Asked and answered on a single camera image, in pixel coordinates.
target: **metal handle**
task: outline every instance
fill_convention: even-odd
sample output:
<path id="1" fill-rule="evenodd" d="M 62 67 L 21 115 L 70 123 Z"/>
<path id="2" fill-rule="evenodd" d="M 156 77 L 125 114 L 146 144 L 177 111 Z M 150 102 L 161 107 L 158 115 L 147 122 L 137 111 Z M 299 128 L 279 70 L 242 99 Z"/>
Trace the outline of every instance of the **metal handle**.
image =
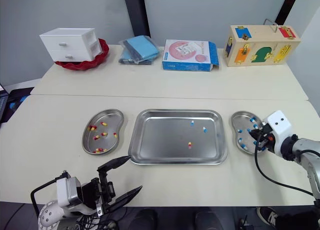
<path id="1" fill-rule="evenodd" d="M 266 18 L 265 20 L 264 20 L 264 22 L 263 22 L 263 25 L 266 25 L 266 21 L 269 21 L 270 23 L 272 23 L 272 25 L 275 25 L 275 33 L 277 32 L 277 30 L 278 30 L 278 24 L 276 23 L 276 22 L 274 22 L 274 21 L 271 21 L 269 18 Z"/>

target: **kidney-shaped tray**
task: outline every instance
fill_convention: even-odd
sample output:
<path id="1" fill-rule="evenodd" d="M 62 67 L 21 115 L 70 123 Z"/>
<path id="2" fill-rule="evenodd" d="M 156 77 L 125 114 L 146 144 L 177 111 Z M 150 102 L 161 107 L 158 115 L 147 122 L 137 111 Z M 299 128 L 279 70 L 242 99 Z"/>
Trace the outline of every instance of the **kidney-shaped tray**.
<path id="1" fill-rule="evenodd" d="M 128 154 L 136 164 L 220 164 L 227 158 L 222 118 L 212 110 L 144 110 Z"/>
<path id="2" fill-rule="evenodd" d="M 235 133 L 236 146 L 247 154 L 255 154 L 256 140 L 249 132 L 263 127 L 260 118 L 248 111 L 237 111 L 232 115 L 231 123 Z M 262 149 L 257 153 L 262 153 L 265 150 L 265 148 Z"/>
<path id="3" fill-rule="evenodd" d="M 117 109 L 97 113 L 86 125 L 82 136 L 82 147 L 92 155 L 112 152 L 119 144 L 119 131 L 124 115 Z"/>

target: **white wall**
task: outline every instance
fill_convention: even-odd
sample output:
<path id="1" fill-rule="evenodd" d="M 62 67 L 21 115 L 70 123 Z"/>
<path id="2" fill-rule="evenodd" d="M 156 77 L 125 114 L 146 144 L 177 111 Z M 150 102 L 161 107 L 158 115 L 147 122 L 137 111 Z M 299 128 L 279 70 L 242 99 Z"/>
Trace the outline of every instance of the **white wall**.
<path id="1" fill-rule="evenodd" d="M 223 48 L 230 25 L 275 20 L 284 0 L 144 0 L 150 34 L 166 39 L 207 40 Z"/>
<path id="2" fill-rule="evenodd" d="M 41 78 L 53 64 L 39 34 L 95 28 L 109 44 L 133 37 L 125 0 L 0 0 L 0 81 Z"/>
<path id="3" fill-rule="evenodd" d="M 300 45 L 287 61 L 318 115 L 320 115 L 319 33 L 320 7 L 304 30 Z"/>

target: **folded cloth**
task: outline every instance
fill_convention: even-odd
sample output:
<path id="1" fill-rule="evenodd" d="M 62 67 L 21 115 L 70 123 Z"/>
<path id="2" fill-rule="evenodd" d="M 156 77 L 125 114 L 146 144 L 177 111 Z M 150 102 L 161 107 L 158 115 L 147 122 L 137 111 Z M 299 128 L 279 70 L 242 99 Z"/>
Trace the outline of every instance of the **folded cloth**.
<path id="1" fill-rule="evenodd" d="M 151 65 L 153 62 L 153 58 L 152 59 L 148 59 L 148 60 L 144 60 L 138 63 L 138 65 Z M 129 52 L 127 49 L 123 49 L 122 55 L 119 59 L 119 63 L 121 64 L 128 64 L 128 65 L 135 65 L 137 63 L 135 63 L 135 61 L 132 60 Z"/>
<path id="2" fill-rule="evenodd" d="M 148 36 L 135 36 L 124 40 L 122 44 L 136 64 L 145 60 L 154 59 L 159 55 L 157 46 L 151 42 Z"/>

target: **wooden busy board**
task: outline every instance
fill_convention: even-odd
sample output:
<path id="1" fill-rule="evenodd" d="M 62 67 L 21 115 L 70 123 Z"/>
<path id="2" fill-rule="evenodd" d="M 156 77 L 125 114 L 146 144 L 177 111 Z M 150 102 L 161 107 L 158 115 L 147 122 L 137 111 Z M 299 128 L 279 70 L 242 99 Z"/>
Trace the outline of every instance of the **wooden busy board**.
<path id="1" fill-rule="evenodd" d="M 228 67 L 278 65 L 300 42 L 291 26 L 231 25 L 224 56 Z"/>

